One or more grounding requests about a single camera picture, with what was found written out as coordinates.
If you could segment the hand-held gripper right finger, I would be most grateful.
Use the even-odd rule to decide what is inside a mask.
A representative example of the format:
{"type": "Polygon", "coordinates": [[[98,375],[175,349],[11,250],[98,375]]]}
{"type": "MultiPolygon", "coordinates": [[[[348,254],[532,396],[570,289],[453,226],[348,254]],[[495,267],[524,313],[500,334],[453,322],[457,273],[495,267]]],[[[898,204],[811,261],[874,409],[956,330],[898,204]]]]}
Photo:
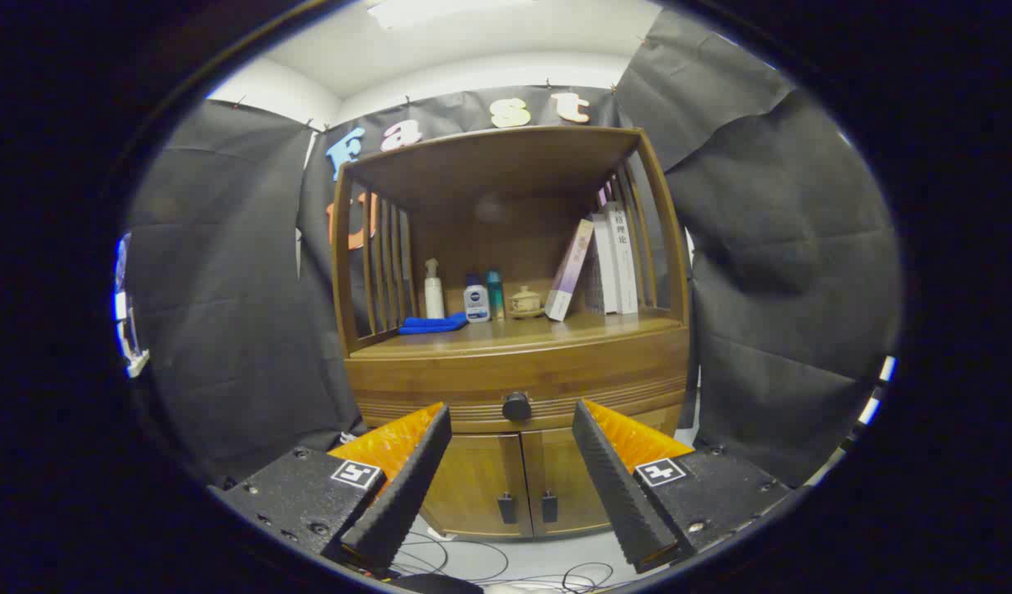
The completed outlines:
{"type": "Polygon", "coordinates": [[[571,429],[638,573],[716,549],[795,504],[792,488],[723,447],[695,449],[589,399],[571,429]]]}

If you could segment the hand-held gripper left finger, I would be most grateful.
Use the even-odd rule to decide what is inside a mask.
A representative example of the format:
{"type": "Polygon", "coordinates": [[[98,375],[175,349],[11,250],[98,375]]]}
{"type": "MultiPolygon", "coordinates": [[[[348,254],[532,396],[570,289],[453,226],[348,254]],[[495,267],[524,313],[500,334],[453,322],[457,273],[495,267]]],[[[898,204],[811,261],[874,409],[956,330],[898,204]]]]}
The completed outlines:
{"type": "Polygon", "coordinates": [[[410,533],[450,439],[450,409],[432,403],[329,451],[292,447],[212,493],[287,548],[384,572],[410,533]]]}

